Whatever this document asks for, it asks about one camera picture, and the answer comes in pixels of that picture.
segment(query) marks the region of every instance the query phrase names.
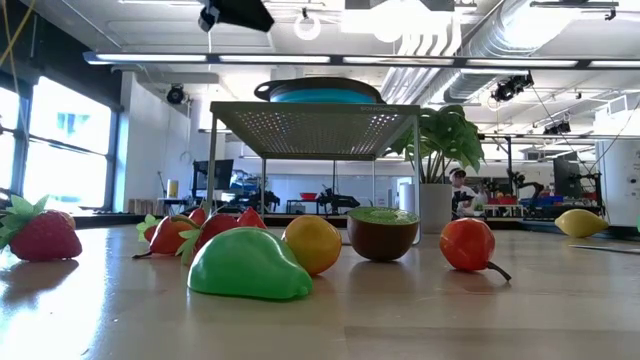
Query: green pear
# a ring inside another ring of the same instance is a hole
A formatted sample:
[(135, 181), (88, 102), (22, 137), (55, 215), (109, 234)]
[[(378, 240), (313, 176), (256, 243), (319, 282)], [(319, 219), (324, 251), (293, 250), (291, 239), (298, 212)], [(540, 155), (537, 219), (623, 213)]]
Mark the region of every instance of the green pear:
[(302, 297), (312, 289), (287, 244), (254, 227), (216, 235), (193, 260), (187, 284), (200, 293), (265, 299)]

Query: red tomato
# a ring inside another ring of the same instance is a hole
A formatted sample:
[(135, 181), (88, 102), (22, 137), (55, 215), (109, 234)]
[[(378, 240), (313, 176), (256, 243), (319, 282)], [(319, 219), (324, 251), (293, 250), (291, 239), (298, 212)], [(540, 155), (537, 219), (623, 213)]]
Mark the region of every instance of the red tomato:
[(491, 260), (496, 240), (489, 226), (476, 219), (452, 221), (440, 234), (440, 250), (456, 269), (484, 270)]

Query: shelf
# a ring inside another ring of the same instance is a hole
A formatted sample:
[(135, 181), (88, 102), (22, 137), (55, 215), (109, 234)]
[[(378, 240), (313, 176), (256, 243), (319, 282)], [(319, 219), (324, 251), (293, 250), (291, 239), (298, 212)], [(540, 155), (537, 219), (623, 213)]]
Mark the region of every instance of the shelf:
[(212, 102), (211, 112), (263, 159), (372, 161), (413, 125), (420, 107)]

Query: ceiling light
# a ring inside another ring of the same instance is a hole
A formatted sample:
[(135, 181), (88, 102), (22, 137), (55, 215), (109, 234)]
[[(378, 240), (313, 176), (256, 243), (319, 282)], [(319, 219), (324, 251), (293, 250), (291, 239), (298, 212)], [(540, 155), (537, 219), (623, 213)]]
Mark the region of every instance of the ceiling light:
[(206, 55), (194, 54), (96, 54), (96, 58), (107, 62), (207, 62)]
[(467, 65), (471, 66), (513, 66), (522, 68), (532, 67), (573, 67), (577, 60), (547, 60), (547, 59), (469, 59)]
[(601, 67), (640, 67), (640, 61), (638, 60), (595, 60), (589, 64), (589, 67), (601, 68)]
[(460, 69), (460, 72), (463, 74), (470, 75), (528, 75), (529, 71), (527, 70), (518, 70), (518, 69)]
[(346, 64), (385, 64), (385, 65), (431, 65), (447, 66), (453, 64), (453, 59), (421, 58), (414, 56), (345, 56)]
[(200, 6), (197, 0), (120, 0), (121, 4), (131, 5), (169, 5), (169, 6)]
[[(315, 40), (322, 30), (322, 26), (320, 25), (320, 19), (315, 14), (308, 14), (306, 9), (303, 9), (304, 14), (298, 15), (296, 20), (293, 23), (293, 32), (302, 40), (311, 41)], [(304, 20), (311, 20), (313, 25), (311, 25), (311, 29), (302, 30), (302, 22)]]
[(296, 64), (326, 64), (328, 56), (305, 55), (220, 55), (223, 63), (296, 63)]

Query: yellow fruit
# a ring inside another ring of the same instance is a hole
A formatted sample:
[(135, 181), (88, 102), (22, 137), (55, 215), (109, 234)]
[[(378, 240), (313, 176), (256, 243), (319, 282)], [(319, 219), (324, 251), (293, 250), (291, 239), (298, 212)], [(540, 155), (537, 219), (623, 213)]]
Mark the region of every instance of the yellow fruit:
[(342, 249), (340, 232), (325, 219), (314, 215), (295, 218), (285, 229), (282, 240), (311, 276), (330, 268)]
[(609, 227), (599, 216), (582, 209), (565, 211), (555, 223), (563, 233), (577, 238), (591, 236)]

